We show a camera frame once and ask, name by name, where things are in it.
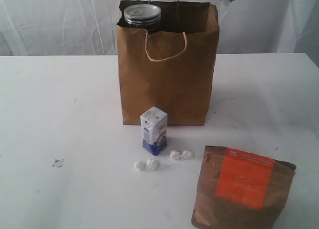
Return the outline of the small white blue milk carton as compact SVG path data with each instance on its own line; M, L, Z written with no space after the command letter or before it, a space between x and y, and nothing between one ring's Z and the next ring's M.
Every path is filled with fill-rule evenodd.
M156 156L167 146L167 113L151 107L140 116L142 146Z

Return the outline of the dark can with pull-tab lid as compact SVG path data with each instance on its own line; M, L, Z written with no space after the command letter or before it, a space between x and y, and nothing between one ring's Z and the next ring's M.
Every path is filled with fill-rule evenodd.
M124 20L131 28L157 31L161 22L161 8L153 4L135 4L124 9Z

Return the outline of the brown pouch with orange label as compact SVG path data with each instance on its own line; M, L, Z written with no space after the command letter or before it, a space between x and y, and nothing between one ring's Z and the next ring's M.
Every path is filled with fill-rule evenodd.
M271 229L296 166L224 146L206 146L191 223L198 229Z

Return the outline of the brown paper shopping bag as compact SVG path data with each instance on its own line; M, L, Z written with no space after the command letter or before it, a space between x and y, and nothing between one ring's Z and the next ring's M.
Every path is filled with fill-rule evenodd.
M201 126L209 110L219 40L217 6L209 2L155 1L154 30L117 23L123 124L140 124L157 107L169 125Z

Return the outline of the small torn tape scrap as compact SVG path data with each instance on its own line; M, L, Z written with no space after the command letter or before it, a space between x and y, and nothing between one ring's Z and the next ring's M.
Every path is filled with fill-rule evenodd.
M57 168L60 168L62 167L64 164L64 159L56 159L55 162L52 164L53 167L57 167Z

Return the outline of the white backdrop curtain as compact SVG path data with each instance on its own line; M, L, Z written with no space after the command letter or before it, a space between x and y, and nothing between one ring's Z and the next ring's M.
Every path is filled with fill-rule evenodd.
M0 53L114 55L120 1L0 0ZM220 54L318 52L319 0L181 1L218 6Z

